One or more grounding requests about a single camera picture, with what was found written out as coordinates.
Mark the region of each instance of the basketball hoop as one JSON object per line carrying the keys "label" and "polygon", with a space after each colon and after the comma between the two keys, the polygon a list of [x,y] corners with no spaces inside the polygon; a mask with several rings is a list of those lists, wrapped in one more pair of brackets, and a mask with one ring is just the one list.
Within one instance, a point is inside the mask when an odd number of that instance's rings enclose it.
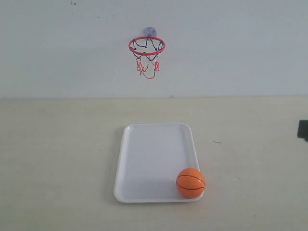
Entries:
{"label": "basketball hoop", "polygon": [[[128,47],[136,57],[136,69],[140,76],[142,74],[147,79],[155,77],[155,73],[159,71],[158,57],[164,51],[165,46],[165,42],[162,39],[152,35],[134,38],[129,42]],[[151,69],[153,70],[153,74],[149,77],[146,73],[150,72]]]}

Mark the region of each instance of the rectangular tray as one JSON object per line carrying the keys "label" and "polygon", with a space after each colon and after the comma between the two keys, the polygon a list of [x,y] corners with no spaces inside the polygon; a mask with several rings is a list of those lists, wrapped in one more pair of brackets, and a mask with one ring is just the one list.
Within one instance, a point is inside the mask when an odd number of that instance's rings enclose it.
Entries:
{"label": "rectangular tray", "polygon": [[134,124],[124,129],[114,195],[123,203],[189,202],[178,174],[199,169],[192,132],[185,124]]}

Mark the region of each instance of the red rim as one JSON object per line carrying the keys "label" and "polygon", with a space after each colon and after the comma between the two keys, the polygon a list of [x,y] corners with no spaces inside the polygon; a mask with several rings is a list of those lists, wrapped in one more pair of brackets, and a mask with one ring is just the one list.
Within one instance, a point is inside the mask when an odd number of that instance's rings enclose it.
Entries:
{"label": "red rim", "polygon": [[[158,50],[158,51],[155,51],[155,52],[152,52],[152,53],[146,53],[146,52],[139,52],[139,51],[136,51],[136,50],[134,50],[133,47],[131,47],[131,44],[132,44],[133,42],[138,41],[138,40],[140,40],[140,39],[148,39],[148,38],[149,38],[149,39],[154,39],[154,40],[157,40],[157,41],[162,42],[162,43],[163,43],[162,49],[160,49],[160,50]],[[130,41],[129,44],[128,44],[128,47],[129,47],[129,49],[130,49],[131,52],[133,52],[133,53],[135,53],[135,54],[138,54],[138,55],[156,55],[156,54],[159,54],[159,53],[161,53],[161,52],[164,51],[164,49],[165,49],[165,47],[166,47],[166,44],[165,44],[165,42],[164,42],[162,39],[160,39],[160,38],[158,38],[158,37],[153,37],[153,36],[141,36],[141,37],[138,37],[138,38],[134,38],[132,41]]]}

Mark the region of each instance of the mini basketball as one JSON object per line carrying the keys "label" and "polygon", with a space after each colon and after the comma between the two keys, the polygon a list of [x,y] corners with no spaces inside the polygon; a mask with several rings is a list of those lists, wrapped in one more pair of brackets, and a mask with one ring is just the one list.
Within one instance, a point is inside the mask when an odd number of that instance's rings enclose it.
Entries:
{"label": "mini basketball", "polygon": [[198,169],[186,168],[177,177],[177,188],[186,198],[198,197],[204,191],[205,178]]}

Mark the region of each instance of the black object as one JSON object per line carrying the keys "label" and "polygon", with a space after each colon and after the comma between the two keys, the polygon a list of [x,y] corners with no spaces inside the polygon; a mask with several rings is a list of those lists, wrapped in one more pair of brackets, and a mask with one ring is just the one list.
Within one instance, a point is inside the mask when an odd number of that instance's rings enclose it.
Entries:
{"label": "black object", "polygon": [[308,142],[308,120],[300,120],[298,123],[297,137]]}

